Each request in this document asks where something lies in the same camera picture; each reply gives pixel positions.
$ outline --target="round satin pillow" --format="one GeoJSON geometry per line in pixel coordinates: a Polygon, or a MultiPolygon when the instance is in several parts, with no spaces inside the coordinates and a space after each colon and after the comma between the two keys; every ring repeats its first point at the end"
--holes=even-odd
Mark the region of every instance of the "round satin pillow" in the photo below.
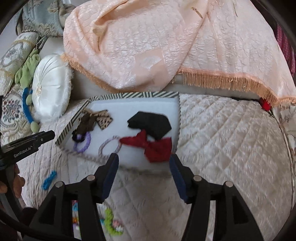
{"type": "Polygon", "coordinates": [[[52,121],[65,113],[71,94],[71,76],[71,68],[58,54],[40,61],[32,84],[32,102],[41,120],[52,121]]]}

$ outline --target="orange fringe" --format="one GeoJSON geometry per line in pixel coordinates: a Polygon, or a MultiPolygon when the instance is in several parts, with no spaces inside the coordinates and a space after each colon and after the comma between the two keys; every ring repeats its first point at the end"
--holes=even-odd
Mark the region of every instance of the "orange fringe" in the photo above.
{"type": "MultiPolygon", "coordinates": [[[[92,80],[100,88],[111,93],[145,91],[145,86],[137,86],[136,88],[118,90],[89,73],[79,63],[67,56],[65,53],[62,54],[61,58],[63,61],[68,62],[73,69],[81,72],[87,78],[92,80]]],[[[295,97],[277,98],[272,89],[266,87],[258,78],[248,74],[213,73],[184,67],[180,67],[177,74],[184,75],[184,85],[198,86],[209,89],[228,89],[240,92],[251,91],[257,94],[259,97],[266,99],[271,106],[277,106],[284,103],[296,104],[295,97]]]]}

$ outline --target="silver screw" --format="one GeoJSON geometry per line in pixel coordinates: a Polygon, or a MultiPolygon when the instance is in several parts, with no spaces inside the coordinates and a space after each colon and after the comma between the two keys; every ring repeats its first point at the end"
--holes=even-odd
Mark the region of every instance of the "silver screw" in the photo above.
{"type": "Polygon", "coordinates": [[[57,188],[60,188],[60,187],[63,186],[63,182],[59,181],[59,182],[56,183],[55,186],[56,186],[57,188]]]}
{"type": "Polygon", "coordinates": [[[193,180],[196,181],[196,182],[200,182],[202,180],[202,177],[199,176],[199,175],[196,175],[193,177],[193,180]]]}
{"type": "Polygon", "coordinates": [[[86,179],[91,182],[91,181],[95,180],[96,177],[94,175],[89,175],[89,176],[87,176],[86,179]]]}
{"type": "Polygon", "coordinates": [[[233,187],[233,183],[231,181],[225,182],[225,185],[229,188],[233,187]]]}

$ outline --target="hair bow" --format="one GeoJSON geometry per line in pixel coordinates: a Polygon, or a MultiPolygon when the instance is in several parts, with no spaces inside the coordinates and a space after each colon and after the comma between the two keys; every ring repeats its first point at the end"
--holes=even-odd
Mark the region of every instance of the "hair bow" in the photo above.
{"type": "Polygon", "coordinates": [[[172,150],[172,138],[167,137],[159,141],[150,142],[147,141],[147,133],[145,130],[139,132],[135,137],[123,137],[120,143],[144,148],[144,155],[149,162],[163,162],[170,159],[172,150]]]}

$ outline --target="human hand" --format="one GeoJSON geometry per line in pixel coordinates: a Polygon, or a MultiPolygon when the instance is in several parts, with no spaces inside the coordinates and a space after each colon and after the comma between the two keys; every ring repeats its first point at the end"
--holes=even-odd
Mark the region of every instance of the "human hand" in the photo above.
{"type": "MultiPolygon", "coordinates": [[[[16,198],[21,198],[22,187],[25,185],[25,179],[19,176],[20,170],[17,164],[14,165],[14,171],[15,171],[15,178],[12,183],[12,189],[16,198]]],[[[7,186],[0,181],[0,194],[4,194],[6,192],[7,192],[7,186]]]]}

